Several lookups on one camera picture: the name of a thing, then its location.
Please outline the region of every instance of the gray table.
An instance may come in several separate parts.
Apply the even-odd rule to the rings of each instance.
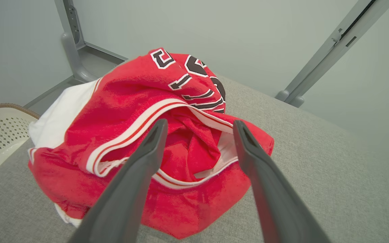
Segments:
[[[227,113],[275,139],[273,160],[333,242],[389,242],[389,153],[224,77]],[[0,167],[0,243],[65,242],[63,223],[27,167],[28,140]],[[252,191],[203,232],[178,241],[141,226],[138,242],[263,242]]]

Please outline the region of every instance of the white lining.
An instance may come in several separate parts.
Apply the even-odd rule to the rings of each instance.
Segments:
[[[82,223],[82,219],[77,219],[77,218],[72,218],[70,216],[68,216],[61,208],[58,204],[54,203],[55,204],[55,208],[58,212],[58,215],[62,218],[62,220],[65,222],[65,223],[71,223],[72,225],[74,225],[74,227],[78,228],[80,226],[80,223]]]
[[[197,182],[184,182],[184,181],[176,180],[176,179],[170,177],[169,175],[167,175],[161,169],[159,169],[159,171],[156,174],[153,175],[153,178],[158,183],[160,183],[163,186],[166,186],[168,188],[172,188],[172,189],[187,189],[187,188],[191,188],[191,187],[194,187],[194,186],[199,186],[200,184],[204,183],[205,181],[207,181],[207,180],[211,179],[212,177],[220,174],[220,172],[222,172],[228,166],[230,166],[231,164],[233,164],[233,163],[235,163],[237,161],[238,161],[238,157],[235,157],[235,159],[233,159],[231,161],[228,161],[226,166],[222,167],[220,170],[216,171],[214,174],[210,174],[208,177],[205,177],[204,179],[202,179],[200,181],[197,181]]]
[[[99,165],[97,166],[97,168],[101,171],[102,174],[107,175],[112,168],[125,164],[128,158],[129,157],[124,157],[120,160],[100,162],[98,163]]]
[[[40,119],[29,125],[35,147],[56,148],[64,142],[67,129],[91,99],[98,80],[65,89]]]

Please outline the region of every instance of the black number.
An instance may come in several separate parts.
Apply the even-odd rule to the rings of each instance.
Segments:
[[[187,60],[185,61],[185,67],[187,71],[190,74],[195,74],[201,77],[208,77],[207,72],[205,72],[205,69],[202,67],[202,62],[196,63],[198,60],[196,57],[188,56]]]
[[[213,112],[217,112],[217,113],[222,113],[222,114],[224,114],[224,109],[218,109],[218,110],[215,110],[215,111],[213,111]]]
[[[220,82],[220,80],[216,77],[210,77],[210,79],[211,79],[211,81],[213,81],[213,84],[219,90],[220,94],[223,97],[223,100],[226,101],[226,91],[224,91],[224,87],[223,87],[222,83]]]
[[[190,81],[191,77],[188,74],[185,74],[182,76],[180,79],[173,81],[172,83],[169,84],[169,87],[172,90],[177,90],[177,89],[182,89],[182,86],[185,85]]]
[[[213,96],[213,94],[214,94],[214,91],[209,89],[205,94],[201,94],[199,96],[183,95],[182,98],[184,98],[184,100],[201,99],[201,98],[211,97],[211,96]]]
[[[166,60],[163,60],[162,57],[165,53],[169,57]],[[167,53],[167,51],[164,51],[163,49],[158,49],[157,51],[151,53],[151,57],[159,69],[166,69],[172,63],[175,63],[175,60],[169,55],[169,53]]]
[[[209,103],[201,103],[201,104],[197,104],[197,103],[194,103],[194,104],[190,104],[190,106],[193,106],[193,107],[196,107],[198,109],[214,109],[216,108],[217,106],[221,105],[223,103],[223,98],[220,98],[220,100],[216,101],[216,102],[209,102]]]

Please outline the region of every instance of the white wall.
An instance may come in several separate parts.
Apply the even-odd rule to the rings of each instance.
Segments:
[[[0,0],[0,103],[26,105],[72,75],[55,2]]]
[[[389,148],[389,9],[304,98],[301,109]]]
[[[86,42],[128,58],[163,46],[275,96],[357,0],[74,0]]]

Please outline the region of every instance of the sleeve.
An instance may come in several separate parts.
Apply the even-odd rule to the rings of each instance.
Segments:
[[[28,167],[44,194],[55,203],[60,217],[79,225],[108,185],[109,177],[87,174],[50,148],[33,148],[29,155]]]

